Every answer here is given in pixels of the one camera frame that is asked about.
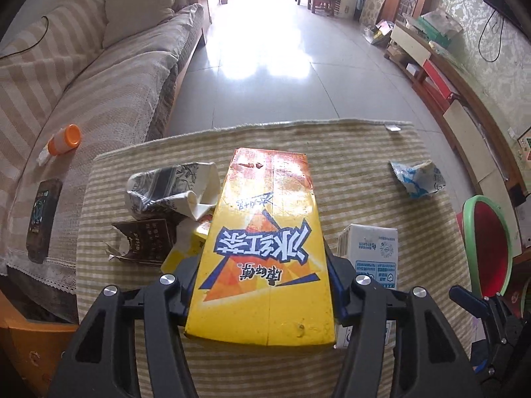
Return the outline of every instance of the green plastic chair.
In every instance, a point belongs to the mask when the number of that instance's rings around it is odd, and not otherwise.
[[[498,204],[485,196],[468,199],[457,215],[465,241],[472,293],[479,298],[503,295],[512,271],[509,229]]]

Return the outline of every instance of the yellow cardboard box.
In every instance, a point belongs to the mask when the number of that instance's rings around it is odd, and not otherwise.
[[[185,218],[177,225],[177,240],[160,267],[164,274],[171,274],[181,260],[201,254],[211,221],[212,215],[207,214],[198,221]]]
[[[201,257],[189,337],[281,348],[335,343],[305,154],[235,151]]]

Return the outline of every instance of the mobile phone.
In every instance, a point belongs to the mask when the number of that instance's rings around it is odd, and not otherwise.
[[[42,263],[48,257],[51,227],[62,188],[63,183],[57,178],[39,184],[26,237],[26,249],[31,262]]]

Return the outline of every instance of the orange bottle cap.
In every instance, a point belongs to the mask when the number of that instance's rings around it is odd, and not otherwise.
[[[81,130],[75,124],[65,128],[65,143],[71,148],[76,148],[81,143]]]

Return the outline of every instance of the tiled floor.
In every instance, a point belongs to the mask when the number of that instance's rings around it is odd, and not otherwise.
[[[305,1],[229,0],[213,11],[167,135],[298,119],[412,121],[456,211],[474,194],[465,168],[410,82],[359,25],[312,14]]]

